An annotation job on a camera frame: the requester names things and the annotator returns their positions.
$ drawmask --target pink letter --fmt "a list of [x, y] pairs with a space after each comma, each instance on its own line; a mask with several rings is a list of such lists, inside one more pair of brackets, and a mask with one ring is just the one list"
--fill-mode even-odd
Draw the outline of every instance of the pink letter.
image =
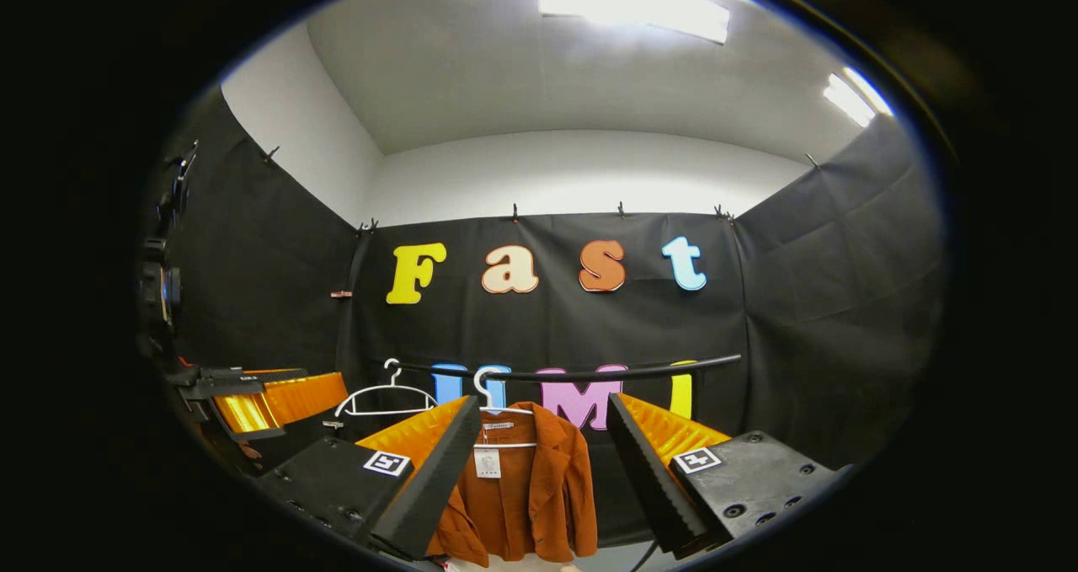
[[[627, 369], [624, 365], [602, 365], [596, 373], [620, 373]], [[547, 368], [539, 369], [541, 375], [564, 375], [565, 369]], [[581, 392], [577, 385], [571, 382], [544, 382], [542, 387], [542, 407], [557, 414], [561, 408], [565, 418], [575, 423], [577, 429], [583, 429], [584, 423], [595, 411], [592, 420], [592, 429], [596, 431], [606, 430], [606, 406], [607, 399], [612, 392], [621, 392], [620, 380], [609, 380], [608, 382], [589, 382], [581, 377], [580, 382], [588, 382], [588, 388]]]

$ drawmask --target clothing tag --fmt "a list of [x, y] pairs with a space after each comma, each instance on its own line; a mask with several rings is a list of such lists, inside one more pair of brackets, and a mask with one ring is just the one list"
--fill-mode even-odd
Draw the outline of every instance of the clothing tag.
[[475, 449], [475, 475], [479, 477], [501, 477], [501, 459], [493, 448]]

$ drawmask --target orange soft finger pad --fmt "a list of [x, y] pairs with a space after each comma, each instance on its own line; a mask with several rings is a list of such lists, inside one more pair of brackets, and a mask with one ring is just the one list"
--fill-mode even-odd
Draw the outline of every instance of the orange soft finger pad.
[[729, 435], [719, 433], [711, 427], [693, 422], [675, 415], [674, 411], [637, 400], [636, 396], [625, 395], [624, 392], [620, 392], [618, 396], [667, 470], [671, 458], [697, 448], [721, 444], [730, 438]]
[[460, 407], [464, 406], [467, 396], [461, 396], [447, 404], [436, 406], [427, 411], [404, 419], [392, 427], [386, 427], [371, 436], [356, 442], [357, 446], [364, 446], [373, 450], [392, 452], [407, 458], [412, 458], [412, 464], [418, 471], [423, 468], [424, 461], [430, 456], [441, 441], [450, 423], [456, 418]]

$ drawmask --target black metal bar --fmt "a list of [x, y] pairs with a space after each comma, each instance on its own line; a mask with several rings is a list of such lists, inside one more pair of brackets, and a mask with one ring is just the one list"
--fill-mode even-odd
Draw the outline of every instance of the black metal bar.
[[[513, 380], [517, 382], [608, 382], [609, 380], [636, 380], [646, 379], [646, 377], [688, 375], [689, 373], [693, 373], [693, 369], [714, 368], [720, 365], [735, 364], [738, 361], [741, 361], [741, 354], [728, 354], [728, 357], [714, 358], [714, 360], [694, 361], [692, 364], [623, 369], [620, 373], [590, 373], [590, 375], [583, 375], [582, 373], [571, 373], [571, 375], [568, 375], [568, 373], [566, 375], [556, 375], [555, 373], [551, 373], [550, 375], [540, 375], [539, 373], [489, 373], [484, 377], [484, 380], [505, 380], [505, 382], [513, 382]], [[431, 365], [405, 364], [405, 362], [397, 362], [397, 364], [390, 365], [402, 369], [411, 369], [411, 372], [428, 373], [429, 375], [448, 377], [475, 376], [475, 373], [470, 369], [434, 368]]]

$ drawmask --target brown jacket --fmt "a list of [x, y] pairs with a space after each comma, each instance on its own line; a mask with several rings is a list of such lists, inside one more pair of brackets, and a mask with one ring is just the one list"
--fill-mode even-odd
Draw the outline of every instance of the brown jacket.
[[588, 444], [573, 423], [531, 402], [512, 404], [534, 417], [482, 411], [476, 444], [535, 443], [535, 448], [500, 448], [501, 478], [481, 478], [474, 454], [457, 482], [428, 555], [450, 555], [489, 566], [488, 554], [519, 561], [535, 553], [566, 562], [594, 555], [598, 548], [595, 500]]

